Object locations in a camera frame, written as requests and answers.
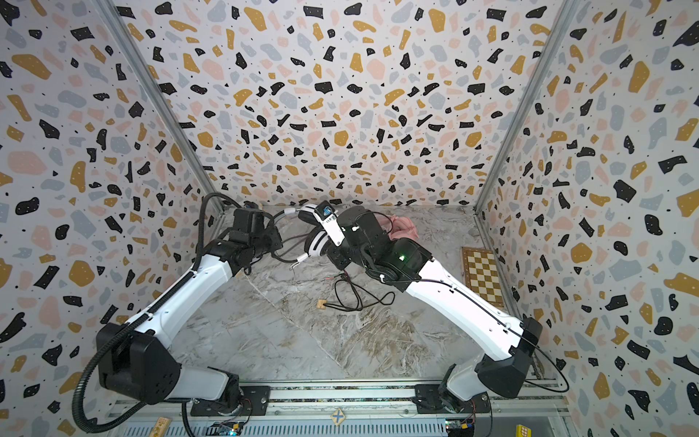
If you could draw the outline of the white black headphones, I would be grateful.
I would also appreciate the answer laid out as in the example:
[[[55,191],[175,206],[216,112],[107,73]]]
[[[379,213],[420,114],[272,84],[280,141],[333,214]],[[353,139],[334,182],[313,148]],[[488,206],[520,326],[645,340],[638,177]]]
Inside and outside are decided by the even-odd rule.
[[[278,255],[275,251],[271,251],[271,257],[282,263],[291,264],[291,269],[294,269],[300,265],[304,260],[312,257],[320,257],[327,253],[327,245],[332,242],[327,231],[325,231],[322,223],[326,218],[333,217],[335,215],[335,209],[333,205],[329,202],[324,201],[320,205],[314,205],[306,203],[298,209],[286,208],[283,211],[274,215],[275,220],[281,217],[287,217],[296,215],[300,220],[314,225],[314,228],[306,234],[299,235],[287,239],[298,240],[296,245],[301,243],[304,244],[304,251],[302,255],[298,256],[295,260],[286,260],[282,256]]]

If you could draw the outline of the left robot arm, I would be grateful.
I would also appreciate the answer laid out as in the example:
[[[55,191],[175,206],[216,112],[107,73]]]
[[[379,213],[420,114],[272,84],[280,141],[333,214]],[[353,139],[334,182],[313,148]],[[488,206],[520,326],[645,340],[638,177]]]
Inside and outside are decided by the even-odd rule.
[[[109,323],[100,330],[100,386],[141,405],[197,400],[219,414],[237,412],[243,397],[238,375],[183,365],[169,348],[215,291],[280,247],[274,216],[260,209],[235,209],[231,227],[211,241],[198,240],[192,267],[174,285],[126,323]]]

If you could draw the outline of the pink headphones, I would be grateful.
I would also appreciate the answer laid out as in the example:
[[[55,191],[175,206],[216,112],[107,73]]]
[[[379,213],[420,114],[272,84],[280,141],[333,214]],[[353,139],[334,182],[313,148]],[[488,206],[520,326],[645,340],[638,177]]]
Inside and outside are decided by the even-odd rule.
[[[416,225],[407,217],[390,216],[391,232],[389,237],[391,240],[411,239],[418,240],[419,235]]]

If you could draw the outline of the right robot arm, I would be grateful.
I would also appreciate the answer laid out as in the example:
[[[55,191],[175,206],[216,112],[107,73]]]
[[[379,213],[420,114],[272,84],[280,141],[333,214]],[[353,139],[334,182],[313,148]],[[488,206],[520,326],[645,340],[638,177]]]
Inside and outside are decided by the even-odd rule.
[[[519,395],[542,334],[540,322],[520,320],[495,308],[420,243],[391,239],[364,207],[338,213],[324,202],[313,215],[332,243],[327,255],[339,269],[359,265],[373,280],[433,307],[481,348],[477,357],[447,371],[442,386],[447,396],[467,402],[486,391],[506,399]]]

